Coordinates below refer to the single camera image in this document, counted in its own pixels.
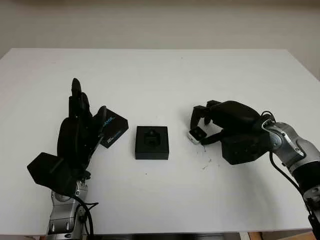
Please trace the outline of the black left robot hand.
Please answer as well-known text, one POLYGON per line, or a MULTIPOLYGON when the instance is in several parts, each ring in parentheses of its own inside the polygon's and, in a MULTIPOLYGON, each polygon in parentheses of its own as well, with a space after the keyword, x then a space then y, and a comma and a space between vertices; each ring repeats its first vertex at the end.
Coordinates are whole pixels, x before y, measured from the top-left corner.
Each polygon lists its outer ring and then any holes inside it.
POLYGON ((68 117, 62 121, 59 130, 57 155, 66 160, 71 169, 85 171, 104 137, 106 120, 106 106, 101 106, 92 115, 89 99, 82 91, 80 81, 74 78, 68 98, 68 117))

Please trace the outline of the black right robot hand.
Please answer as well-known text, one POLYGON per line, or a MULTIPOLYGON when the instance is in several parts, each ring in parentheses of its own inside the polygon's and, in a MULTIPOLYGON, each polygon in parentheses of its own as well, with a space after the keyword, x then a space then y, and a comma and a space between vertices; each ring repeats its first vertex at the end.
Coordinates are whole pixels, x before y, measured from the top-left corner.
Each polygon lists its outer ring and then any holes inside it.
POLYGON ((261 117, 256 110, 240 102, 210 100, 205 106, 197 105, 193 108, 188 137, 194 144, 210 145, 225 137, 249 133, 261 117), (204 125, 213 123, 221 131, 207 136, 198 126, 201 119, 204 125))

